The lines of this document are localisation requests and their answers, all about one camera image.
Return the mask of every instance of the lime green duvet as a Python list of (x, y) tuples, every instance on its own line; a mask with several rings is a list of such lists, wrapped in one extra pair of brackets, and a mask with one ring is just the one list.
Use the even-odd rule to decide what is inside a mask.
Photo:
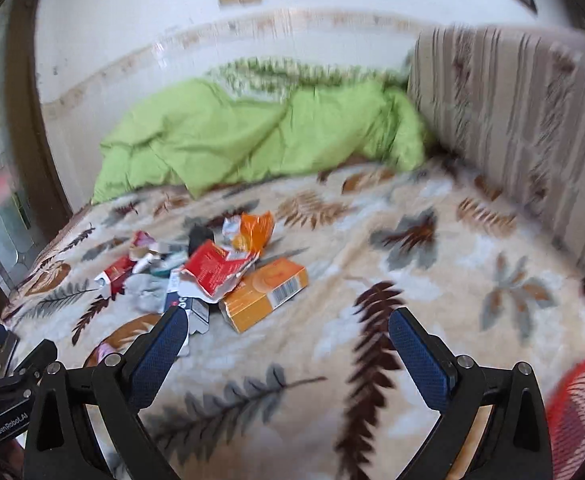
[(161, 184), (198, 197), (216, 184), (328, 170), (353, 154), (400, 171), (423, 162), (426, 128), (387, 75), (238, 63), (128, 112), (101, 143), (93, 203)]

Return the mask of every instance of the barcode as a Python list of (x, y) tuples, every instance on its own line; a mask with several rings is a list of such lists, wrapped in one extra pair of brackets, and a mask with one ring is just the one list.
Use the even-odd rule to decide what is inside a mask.
[(274, 310), (282, 303), (290, 300), (298, 291), (301, 290), (301, 283), (296, 276), (293, 276), (287, 282), (283, 282), (277, 288), (275, 288), (270, 294), (268, 294), (268, 300)]

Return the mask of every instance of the torn cardboard box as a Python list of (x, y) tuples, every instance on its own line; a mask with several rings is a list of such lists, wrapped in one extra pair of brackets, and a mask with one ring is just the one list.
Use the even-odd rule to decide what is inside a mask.
[(281, 258), (243, 277), (220, 301), (220, 311), (242, 333), (307, 286), (307, 270)]
[(188, 314), (188, 333), (199, 332), (205, 334), (209, 329), (210, 313), (208, 304), (199, 298), (192, 298), (183, 294), (180, 287), (183, 285), (181, 269), (173, 269), (168, 279), (164, 312), (171, 306), (178, 305)]

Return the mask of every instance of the red mesh basket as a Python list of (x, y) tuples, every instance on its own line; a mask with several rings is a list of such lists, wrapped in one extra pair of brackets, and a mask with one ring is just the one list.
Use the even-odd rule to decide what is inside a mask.
[(585, 462), (585, 361), (557, 387), (547, 407), (555, 480), (569, 480)]

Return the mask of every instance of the striped cushion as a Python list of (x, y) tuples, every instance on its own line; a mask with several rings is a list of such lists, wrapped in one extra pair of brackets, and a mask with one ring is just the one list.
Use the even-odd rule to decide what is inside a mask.
[(585, 271), (585, 54), (527, 32), (439, 28), (418, 40), (409, 92), (441, 143)]

